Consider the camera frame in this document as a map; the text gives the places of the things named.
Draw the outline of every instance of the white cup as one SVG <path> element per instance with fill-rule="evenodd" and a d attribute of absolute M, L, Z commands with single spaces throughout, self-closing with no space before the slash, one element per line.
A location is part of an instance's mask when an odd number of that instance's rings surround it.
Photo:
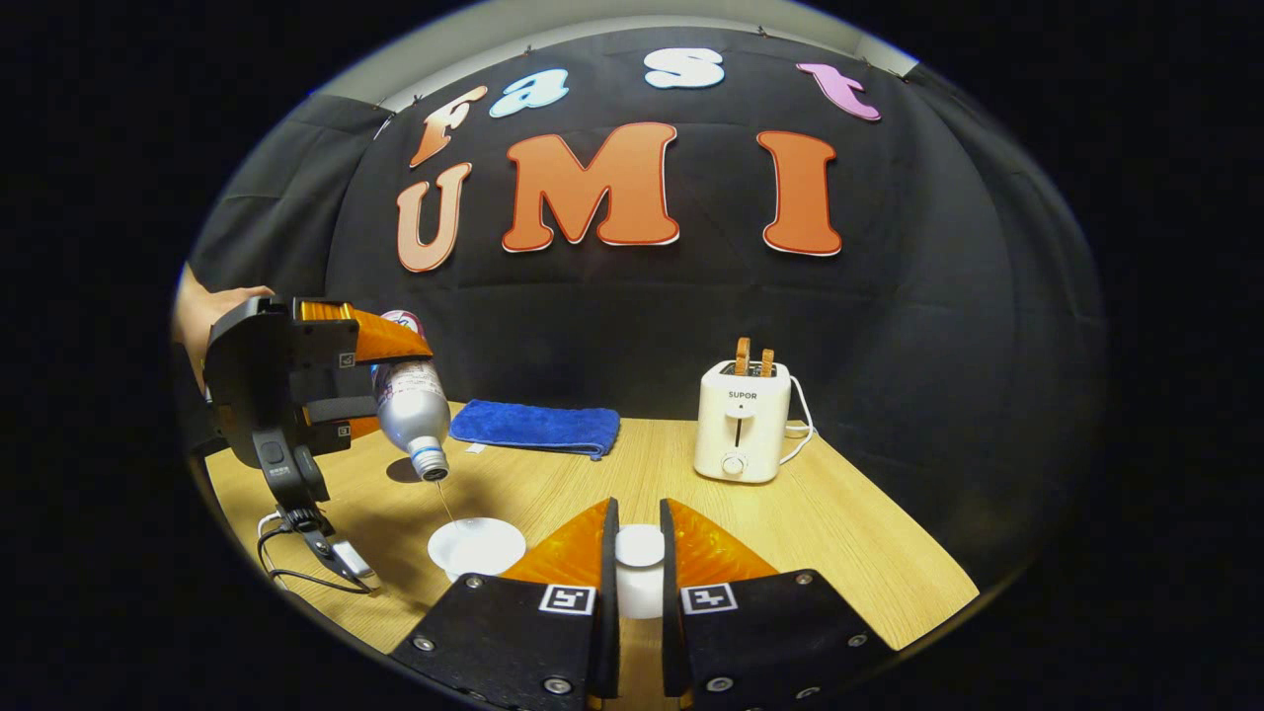
<path fill-rule="evenodd" d="M 456 582 L 465 573 L 499 576 L 508 571 L 526 554 L 527 539 L 499 519 L 458 519 L 430 536 L 426 552 L 447 579 Z"/>

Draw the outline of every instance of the white letter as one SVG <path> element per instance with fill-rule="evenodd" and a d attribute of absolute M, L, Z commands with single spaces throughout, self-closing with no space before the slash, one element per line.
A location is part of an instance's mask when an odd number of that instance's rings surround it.
<path fill-rule="evenodd" d="M 545 70 L 522 77 L 507 86 L 504 97 L 492 105 L 492 118 L 499 119 L 522 109 L 547 106 L 570 91 L 562 86 L 565 81 L 566 70 Z"/>
<path fill-rule="evenodd" d="M 724 70 L 719 67 L 723 61 L 719 52 L 712 49 L 657 49 L 645 56 L 645 66 L 657 70 L 647 72 L 645 81 L 657 89 L 710 86 L 724 78 Z"/>

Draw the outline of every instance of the pink letter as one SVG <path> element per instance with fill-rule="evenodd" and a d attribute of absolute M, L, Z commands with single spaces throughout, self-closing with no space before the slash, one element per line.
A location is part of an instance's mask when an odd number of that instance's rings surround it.
<path fill-rule="evenodd" d="M 834 102 L 836 106 L 847 111 L 848 114 L 856 116 L 857 119 L 865 119 L 866 121 L 876 121 L 882 118 L 873 106 L 866 106 L 856 99 L 852 90 L 865 91 L 861 82 L 847 78 L 838 73 L 838 70 L 830 67 L 829 65 L 795 65 L 800 70 L 817 77 L 817 83 L 820 85 L 820 90 L 825 92 L 825 97 Z"/>

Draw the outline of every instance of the table surface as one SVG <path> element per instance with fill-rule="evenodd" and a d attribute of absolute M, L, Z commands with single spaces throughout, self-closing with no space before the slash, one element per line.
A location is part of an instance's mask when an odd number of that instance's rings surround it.
<path fill-rule="evenodd" d="M 461 409 L 453 404 L 453 415 Z M 444 444 L 450 476 L 441 485 L 458 519 L 506 520 L 528 549 L 605 497 L 619 522 L 659 524 L 659 501 L 675 498 L 736 535 L 781 572 L 814 568 L 892 649 L 937 628 L 978 590 L 966 572 L 904 510 L 819 436 L 762 485 L 723 482 L 693 469 L 698 423 L 623 419 L 609 454 L 593 462 L 560 454 Z M 785 452 L 799 443 L 787 438 Z M 211 483 L 238 539 L 254 558 L 255 528 L 276 510 L 263 474 L 225 449 L 206 459 Z M 286 577 L 286 584 L 335 624 L 389 653 L 451 584 L 426 543 L 449 521 L 435 485 L 421 482 L 407 457 L 380 431 L 346 452 L 320 458 L 330 501 L 320 506 L 339 534 L 377 571 L 382 590 L 348 595 Z M 332 579 L 298 536 L 276 536 L 268 553 L 281 568 Z M 662 696 L 661 620 L 621 624 L 618 700 L 605 708 L 679 708 Z"/>

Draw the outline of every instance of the white toaster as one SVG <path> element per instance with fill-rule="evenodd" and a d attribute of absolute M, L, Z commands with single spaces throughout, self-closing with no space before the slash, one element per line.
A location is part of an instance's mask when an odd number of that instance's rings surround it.
<path fill-rule="evenodd" d="M 720 361 L 702 380 L 698 396 L 698 442 L 694 469 L 731 482 L 758 483 L 777 476 L 790 414 L 790 372 L 752 362 L 746 376 L 733 374 L 736 361 Z"/>

